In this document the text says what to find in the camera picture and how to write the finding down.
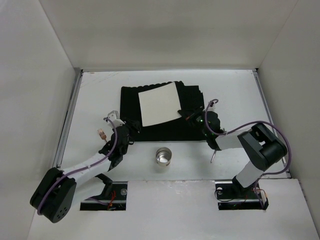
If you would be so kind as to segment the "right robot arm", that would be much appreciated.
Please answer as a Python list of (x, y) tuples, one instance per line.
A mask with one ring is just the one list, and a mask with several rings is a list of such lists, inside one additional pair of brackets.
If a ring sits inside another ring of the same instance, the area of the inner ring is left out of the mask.
[(282, 142), (267, 126), (275, 127), (266, 121), (249, 122), (227, 132), (221, 128), (218, 114), (211, 109), (201, 106), (192, 110), (181, 109), (178, 113), (204, 135), (212, 150), (244, 149), (249, 161), (232, 179), (232, 190), (238, 196), (252, 190), (259, 179), (268, 174), (267, 170), (283, 157), (288, 156), (286, 167), (270, 175), (283, 173), (290, 166), (292, 153), (288, 140), (283, 136)]

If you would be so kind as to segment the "white square plate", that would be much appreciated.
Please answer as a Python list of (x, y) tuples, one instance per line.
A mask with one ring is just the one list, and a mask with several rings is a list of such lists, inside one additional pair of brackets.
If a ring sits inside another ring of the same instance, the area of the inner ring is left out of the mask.
[(143, 127), (176, 120), (181, 104), (175, 82), (138, 94)]

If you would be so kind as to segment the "silver metal cup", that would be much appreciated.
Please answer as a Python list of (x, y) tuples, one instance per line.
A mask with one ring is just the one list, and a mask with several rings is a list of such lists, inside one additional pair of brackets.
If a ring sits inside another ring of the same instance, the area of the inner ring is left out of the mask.
[(161, 147), (155, 152), (155, 161), (162, 169), (167, 169), (171, 164), (172, 151), (168, 147)]

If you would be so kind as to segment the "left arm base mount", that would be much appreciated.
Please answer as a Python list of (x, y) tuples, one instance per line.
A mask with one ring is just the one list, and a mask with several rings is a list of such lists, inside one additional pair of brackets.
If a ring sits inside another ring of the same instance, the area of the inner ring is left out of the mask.
[(127, 207), (128, 182), (113, 181), (104, 174), (96, 176), (104, 183), (99, 195), (92, 196), (80, 203), (80, 211), (125, 211)]

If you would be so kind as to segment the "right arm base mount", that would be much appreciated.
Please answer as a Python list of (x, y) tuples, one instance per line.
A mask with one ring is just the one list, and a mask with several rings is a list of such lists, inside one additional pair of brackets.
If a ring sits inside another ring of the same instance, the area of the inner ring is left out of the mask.
[(219, 210), (262, 210), (269, 207), (269, 199), (264, 189), (249, 186), (239, 190), (232, 181), (216, 181), (214, 196)]

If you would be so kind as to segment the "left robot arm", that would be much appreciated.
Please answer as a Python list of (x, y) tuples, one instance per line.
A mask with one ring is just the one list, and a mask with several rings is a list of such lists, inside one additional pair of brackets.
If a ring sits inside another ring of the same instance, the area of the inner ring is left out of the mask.
[(37, 214), (50, 222), (61, 221), (71, 207), (83, 200), (107, 197), (113, 181), (105, 175), (116, 168), (134, 144), (134, 135), (141, 130), (137, 120), (105, 119), (112, 126), (110, 140), (94, 156), (67, 169), (50, 168), (30, 198), (30, 205)]

